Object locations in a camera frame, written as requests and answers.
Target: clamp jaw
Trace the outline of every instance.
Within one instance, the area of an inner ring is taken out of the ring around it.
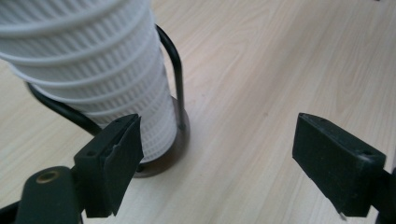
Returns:
[[[142,159],[140,118],[116,119],[75,156],[72,169],[57,166],[32,175],[21,201],[0,210],[0,221],[78,224],[83,210],[87,217],[116,215]]]
[[[326,119],[300,114],[292,155],[338,213],[367,217],[372,205],[376,223],[396,223],[396,169],[383,170],[382,152]]]

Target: round metal base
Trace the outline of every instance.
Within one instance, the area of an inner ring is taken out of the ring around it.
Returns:
[[[177,107],[177,100],[173,98],[177,124],[183,123],[180,120],[180,115]],[[134,178],[144,178],[160,174],[177,163],[185,154],[187,144],[190,139],[190,122],[185,110],[184,113],[184,127],[177,127],[177,135],[172,146],[160,158],[140,163],[137,171],[134,173]]]

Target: light wood surface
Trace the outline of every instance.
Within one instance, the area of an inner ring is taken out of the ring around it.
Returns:
[[[375,222],[374,209],[368,218],[341,219],[291,148],[305,112],[383,151],[392,168],[396,1],[151,4],[184,64],[188,153],[161,175],[134,179],[116,217],[85,223]],[[3,207],[21,197],[33,173],[73,166],[91,136],[38,103],[5,62],[0,74]]]

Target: black metal rod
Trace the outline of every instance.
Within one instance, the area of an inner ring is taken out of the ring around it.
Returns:
[[[65,105],[61,102],[54,101],[49,97],[43,95],[41,92],[35,89],[32,84],[27,83],[28,89],[33,94],[33,96],[45,105],[49,109],[55,111],[56,113],[62,115],[64,118],[69,119],[73,123],[77,124],[80,128],[84,129],[93,136],[99,134],[102,129],[92,120],[87,118],[85,115],[79,111],[73,109],[72,107]]]
[[[169,58],[172,61],[175,73],[175,83],[176,83],[176,95],[177,95],[177,107],[178,114],[180,115],[180,120],[178,121],[178,128],[184,130],[186,128],[185,118],[184,118],[184,90],[183,90],[183,68],[178,55],[176,46],[172,42],[171,38],[166,34],[166,32],[157,25],[158,35],[160,36],[161,43],[169,54]]]

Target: wooden table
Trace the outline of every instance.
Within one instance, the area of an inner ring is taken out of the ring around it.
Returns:
[[[120,212],[86,223],[345,223],[291,158],[299,112],[388,155],[396,146],[396,1],[155,0],[185,71],[191,141],[134,179]],[[38,103],[0,62],[0,207],[92,138]],[[171,77],[170,85],[174,88]],[[374,223],[351,218],[347,223]]]

